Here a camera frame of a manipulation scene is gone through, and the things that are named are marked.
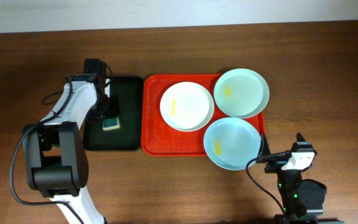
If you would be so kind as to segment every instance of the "yellow sticker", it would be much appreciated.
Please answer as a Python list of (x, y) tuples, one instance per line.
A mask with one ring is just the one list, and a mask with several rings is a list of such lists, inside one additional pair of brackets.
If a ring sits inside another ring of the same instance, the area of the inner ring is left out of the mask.
[(215, 154), (217, 156), (219, 156), (222, 151), (221, 151), (221, 140), (217, 139), (214, 143), (214, 148), (215, 148)]
[(231, 87), (230, 85), (226, 84), (224, 86), (224, 96), (226, 98), (226, 101), (228, 101), (230, 99), (231, 96)]
[(169, 113), (174, 116), (175, 115), (175, 105), (176, 105), (176, 100), (172, 100), (172, 105), (171, 105), (171, 110), (169, 111)]

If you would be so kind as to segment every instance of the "red tray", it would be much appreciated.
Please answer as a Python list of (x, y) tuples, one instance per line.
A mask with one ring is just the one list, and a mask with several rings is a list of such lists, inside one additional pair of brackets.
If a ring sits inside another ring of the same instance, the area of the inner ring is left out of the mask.
[[(195, 82), (205, 87), (212, 95), (221, 74), (156, 74), (144, 83), (142, 113), (142, 149), (151, 156), (206, 156), (204, 133), (211, 123), (227, 117), (216, 105), (211, 121), (203, 128), (182, 132), (171, 128), (160, 113), (160, 100), (173, 84)], [(252, 124), (259, 134), (265, 132), (263, 112), (244, 119)]]

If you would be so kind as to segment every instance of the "tabletop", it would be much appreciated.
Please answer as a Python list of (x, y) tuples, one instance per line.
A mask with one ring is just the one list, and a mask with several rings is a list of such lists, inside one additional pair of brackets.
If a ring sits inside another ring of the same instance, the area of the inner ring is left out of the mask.
[[(358, 223), (358, 21), (0, 34), (0, 223), (66, 223), (57, 206), (28, 207), (9, 190), (9, 164), (25, 124), (53, 107), (41, 99), (63, 89), (66, 74), (100, 58), (116, 75), (221, 73), (249, 68), (270, 88), (264, 110), (272, 152), (290, 149), (297, 132), (318, 151), (304, 179), (327, 185), (321, 218)], [(88, 190), (108, 223), (250, 222), (280, 213), (243, 171), (207, 157), (86, 152)], [(277, 177), (250, 171), (276, 197)], [(20, 197), (45, 200), (26, 181)]]

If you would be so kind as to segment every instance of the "blue plate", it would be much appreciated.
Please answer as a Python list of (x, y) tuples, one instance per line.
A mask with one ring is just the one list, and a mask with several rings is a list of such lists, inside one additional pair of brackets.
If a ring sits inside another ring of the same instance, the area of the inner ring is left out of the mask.
[(222, 118), (212, 123), (204, 135), (208, 157), (228, 170), (242, 170), (257, 157), (260, 147), (258, 131), (239, 118)]

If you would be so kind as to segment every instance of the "white background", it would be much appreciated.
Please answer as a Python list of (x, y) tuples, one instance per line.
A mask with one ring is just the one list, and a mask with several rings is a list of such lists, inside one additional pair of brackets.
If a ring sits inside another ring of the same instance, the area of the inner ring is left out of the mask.
[(0, 32), (358, 19), (358, 0), (0, 0)]

